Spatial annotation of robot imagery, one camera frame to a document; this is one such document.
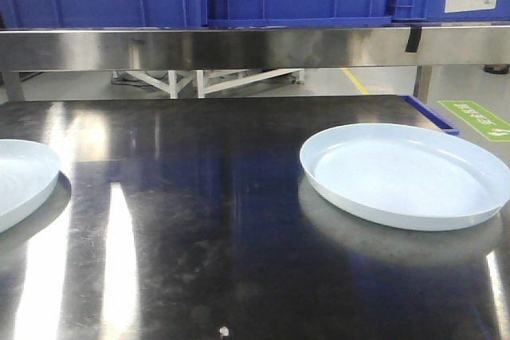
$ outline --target metal rail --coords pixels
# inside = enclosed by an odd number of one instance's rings
[[[510,23],[503,22],[348,29],[3,30],[0,71],[508,63],[509,42]],[[415,93],[426,93],[418,88]]]

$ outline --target plastic plate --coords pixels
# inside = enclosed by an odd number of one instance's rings
[[[308,139],[300,160],[310,184],[333,205],[400,229],[463,229],[510,199],[510,169],[498,157],[420,127],[333,127]]]
[[[42,205],[59,170],[58,155],[46,145],[0,139],[0,233]]]

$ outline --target stainless steel shelf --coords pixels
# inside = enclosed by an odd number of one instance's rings
[[[326,68],[510,62],[510,23],[350,29],[0,31],[0,71]],[[416,53],[410,35],[421,34]]]

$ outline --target metal tabletop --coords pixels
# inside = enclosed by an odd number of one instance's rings
[[[63,174],[0,235],[0,338],[510,338],[508,207],[409,232],[304,180],[307,137],[374,122],[434,127],[398,96],[2,105]]]

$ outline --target gray floor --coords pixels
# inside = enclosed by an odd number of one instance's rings
[[[352,68],[370,94],[411,94],[416,68]],[[153,87],[137,88],[111,84],[111,72],[51,72],[23,83],[27,100],[107,100],[167,98]],[[291,84],[282,76],[209,97],[333,96],[359,95],[359,88],[340,68],[307,69],[304,84]],[[195,97],[192,87],[182,97]],[[461,137],[486,147],[510,163],[510,143],[490,143],[471,127],[444,109],[438,100],[474,100],[506,121],[510,121],[510,75],[491,75],[480,65],[434,67],[429,105],[438,109],[461,129]],[[6,101],[0,87],[0,103]]]

